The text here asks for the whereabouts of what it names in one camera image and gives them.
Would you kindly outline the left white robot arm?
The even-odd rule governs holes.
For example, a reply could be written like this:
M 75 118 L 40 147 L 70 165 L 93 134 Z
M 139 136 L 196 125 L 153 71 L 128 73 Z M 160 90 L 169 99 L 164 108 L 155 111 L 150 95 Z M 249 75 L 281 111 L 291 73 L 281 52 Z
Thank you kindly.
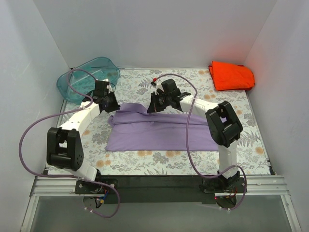
M 90 123 L 103 111 L 110 113 L 120 109 L 112 84 L 105 79 L 96 80 L 95 87 L 84 97 L 78 110 L 60 127 L 47 133 L 47 163 L 66 171 L 66 177 L 86 181 L 92 193 L 102 190 L 100 171 L 84 160 L 81 136 Z

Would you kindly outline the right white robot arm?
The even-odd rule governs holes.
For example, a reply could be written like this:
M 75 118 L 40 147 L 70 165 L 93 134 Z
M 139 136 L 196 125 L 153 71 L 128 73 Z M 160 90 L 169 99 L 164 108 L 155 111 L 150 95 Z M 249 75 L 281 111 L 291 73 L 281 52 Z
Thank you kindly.
M 204 176 L 207 191 L 235 191 L 240 183 L 240 171 L 237 166 L 237 145 L 243 126 L 233 107 L 227 101 L 212 103 L 199 99 L 197 95 L 181 92 L 173 79 L 157 83 L 151 82 L 155 91 L 151 93 L 148 113 L 164 111 L 168 106 L 206 119 L 211 138 L 218 145 L 219 170 L 212 176 Z

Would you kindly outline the purple t shirt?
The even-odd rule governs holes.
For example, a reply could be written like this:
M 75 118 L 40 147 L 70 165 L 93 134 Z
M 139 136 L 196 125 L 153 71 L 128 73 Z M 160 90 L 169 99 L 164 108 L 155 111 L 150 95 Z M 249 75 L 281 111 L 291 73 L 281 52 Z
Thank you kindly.
M 125 103 L 110 116 L 108 151 L 218 151 L 207 121 L 186 114 L 149 114 L 139 103 Z

